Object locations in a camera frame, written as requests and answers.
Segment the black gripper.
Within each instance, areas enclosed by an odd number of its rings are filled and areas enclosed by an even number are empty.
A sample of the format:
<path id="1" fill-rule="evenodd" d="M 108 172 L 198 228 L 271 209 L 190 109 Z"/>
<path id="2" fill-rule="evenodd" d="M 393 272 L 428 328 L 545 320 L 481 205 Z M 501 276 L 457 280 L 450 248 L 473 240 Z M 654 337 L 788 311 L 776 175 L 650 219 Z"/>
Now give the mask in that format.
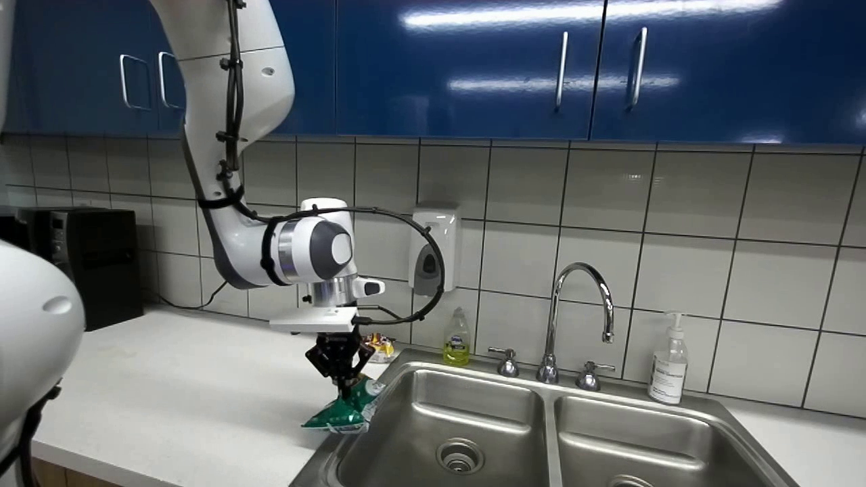
<path id="1" fill-rule="evenodd" d="M 355 378 L 372 378 L 372 349 L 359 333 L 319 333 L 305 360 L 350 397 Z"/>

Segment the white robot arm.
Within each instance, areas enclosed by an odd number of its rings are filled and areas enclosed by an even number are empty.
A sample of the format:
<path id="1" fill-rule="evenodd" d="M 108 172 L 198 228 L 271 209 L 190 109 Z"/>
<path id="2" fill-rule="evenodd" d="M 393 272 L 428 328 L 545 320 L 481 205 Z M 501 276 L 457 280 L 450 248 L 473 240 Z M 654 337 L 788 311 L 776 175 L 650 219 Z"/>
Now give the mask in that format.
<path id="1" fill-rule="evenodd" d="M 284 324 L 311 333 L 309 360 L 347 387 L 358 368 L 327 352 L 358 337 L 359 276 L 350 205 L 309 198 L 259 219 L 244 199 L 240 150 L 294 100 L 271 0 L 148 0 L 183 80 L 182 157 L 223 278 L 238 288 L 309 283 L 313 309 Z M 0 242 L 0 487 L 33 487 L 33 435 L 83 337 L 83 297 L 48 260 Z"/>

